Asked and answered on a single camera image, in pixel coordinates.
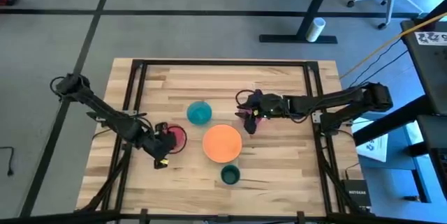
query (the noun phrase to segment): teal cup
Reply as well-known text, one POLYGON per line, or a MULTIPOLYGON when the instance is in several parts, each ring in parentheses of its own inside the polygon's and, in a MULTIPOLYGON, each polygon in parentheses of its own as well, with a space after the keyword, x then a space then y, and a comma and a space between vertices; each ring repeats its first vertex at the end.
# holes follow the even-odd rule
POLYGON ((190 104, 188 110, 186 111, 188 120, 197 126, 208 123, 211 119, 211 115, 212 111, 210 105, 203 101, 197 101, 190 104))
POLYGON ((240 171, 235 165, 227 165, 221 171, 221 178, 225 184, 233 185, 240 179, 240 171))

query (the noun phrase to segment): dark green cup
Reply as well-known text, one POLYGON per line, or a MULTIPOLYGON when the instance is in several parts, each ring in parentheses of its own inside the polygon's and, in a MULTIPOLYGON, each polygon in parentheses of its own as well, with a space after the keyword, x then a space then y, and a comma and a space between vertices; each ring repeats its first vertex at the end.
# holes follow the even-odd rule
POLYGON ((221 171, 221 178, 225 184, 233 185, 240 179, 239 168, 235 165, 227 165, 221 171))

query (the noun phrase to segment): orange bowl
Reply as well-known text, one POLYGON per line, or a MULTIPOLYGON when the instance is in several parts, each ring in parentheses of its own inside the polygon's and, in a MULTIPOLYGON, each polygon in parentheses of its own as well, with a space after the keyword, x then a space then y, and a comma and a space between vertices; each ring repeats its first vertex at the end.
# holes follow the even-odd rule
POLYGON ((203 151, 214 162, 230 162, 239 156, 241 150, 242 137, 229 125, 213 126, 203 136, 203 151))

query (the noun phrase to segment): chair wheel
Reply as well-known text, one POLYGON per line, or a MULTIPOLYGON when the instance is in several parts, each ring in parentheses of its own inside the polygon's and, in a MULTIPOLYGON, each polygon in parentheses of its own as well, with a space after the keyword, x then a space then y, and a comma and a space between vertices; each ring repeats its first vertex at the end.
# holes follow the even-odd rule
POLYGON ((346 5, 348 8, 354 7, 354 1, 348 1, 348 4, 346 5))
POLYGON ((384 30, 386 28, 386 24, 379 24, 378 26, 377 26, 377 29, 380 29, 380 30, 384 30))

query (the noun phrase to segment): wooden table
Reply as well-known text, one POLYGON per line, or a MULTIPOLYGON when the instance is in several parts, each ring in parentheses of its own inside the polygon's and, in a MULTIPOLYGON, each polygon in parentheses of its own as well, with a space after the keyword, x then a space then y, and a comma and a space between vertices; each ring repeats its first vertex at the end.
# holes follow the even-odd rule
MULTIPOLYGON (((115 59, 112 66, 105 101, 117 110, 122 108, 131 62, 115 59)), ((318 64, 324 92, 339 91, 335 62, 318 64)), ((302 124, 265 120, 256 134, 249 135, 234 115, 239 90, 305 95, 303 80, 303 70, 296 66, 149 66, 140 112, 148 112, 153 124, 181 125, 188 142, 181 153, 168 156, 169 166, 162 170, 153 168, 153 158, 142 149, 133 150, 122 213, 138 214, 146 208, 150 214, 295 216, 296 211, 304 211, 306 216, 326 216, 311 120, 302 124), (188 105, 197 100, 208 102, 213 109, 206 126, 194 126, 186 119, 188 105), (225 164, 211 161, 202 150, 204 133, 216 124, 231 125, 242 135, 242 153, 232 162, 240 168, 241 179, 233 186, 220 179, 225 164)), ((356 147, 345 134, 333 140, 343 177, 344 169, 358 162, 356 147)), ((93 140, 77 207, 85 206, 106 180, 114 143, 113 132, 93 140)), ((360 166, 349 169, 349 176, 361 179, 360 166)), ((334 188, 329 184, 332 208, 337 211, 334 188)))

